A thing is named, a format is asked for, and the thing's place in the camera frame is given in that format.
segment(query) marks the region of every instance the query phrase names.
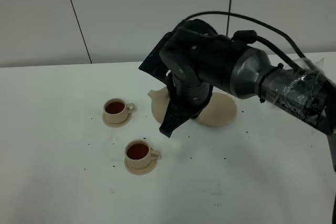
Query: white wall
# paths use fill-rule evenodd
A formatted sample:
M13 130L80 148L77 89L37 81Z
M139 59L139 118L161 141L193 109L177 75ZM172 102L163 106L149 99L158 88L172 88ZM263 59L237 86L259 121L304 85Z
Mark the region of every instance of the white wall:
M143 60L185 16L228 10L228 2L73 0L94 63ZM0 0L0 7L0 67L89 63L70 0ZM336 51L336 0L233 0L232 12L283 30L304 52ZM226 17L202 19L226 33ZM293 52L273 32L230 19L230 36L242 29L254 29L285 52Z
M233 0L232 12L277 27L304 52L336 51L336 0ZM290 45L274 32L241 19L230 19L229 35L248 29L257 31L285 52L293 52Z
M189 14L229 0L73 0L92 62L140 61ZM206 17L221 33L227 18Z
M0 0L0 67L89 63L70 0Z

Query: cup handle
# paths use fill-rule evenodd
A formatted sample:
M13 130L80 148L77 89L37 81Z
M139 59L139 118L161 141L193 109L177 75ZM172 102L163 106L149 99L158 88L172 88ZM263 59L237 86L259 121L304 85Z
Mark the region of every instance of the cup handle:
M161 154L159 151L157 150L151 150L151 158L153 159L160 159L161 158Z
M126 106L127 106L127 109L128 109L128 113L129 114L132 113L134 108L135 108L134 103L128 103L128 104L126 104Z

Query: white table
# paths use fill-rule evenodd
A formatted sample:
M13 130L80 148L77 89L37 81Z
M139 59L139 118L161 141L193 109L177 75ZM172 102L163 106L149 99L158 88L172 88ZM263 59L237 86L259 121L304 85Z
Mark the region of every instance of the white table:
M335 52L307 57L325 58L336 81ZM230 126L190 120L166 138L147 96L163 84L139 65L0 69L1 224L331 223L336 175L323 134L254 97L235 99ZM117 129L101 116L114 97L137 108ZM143 137L163 158L135 176L123 152Z

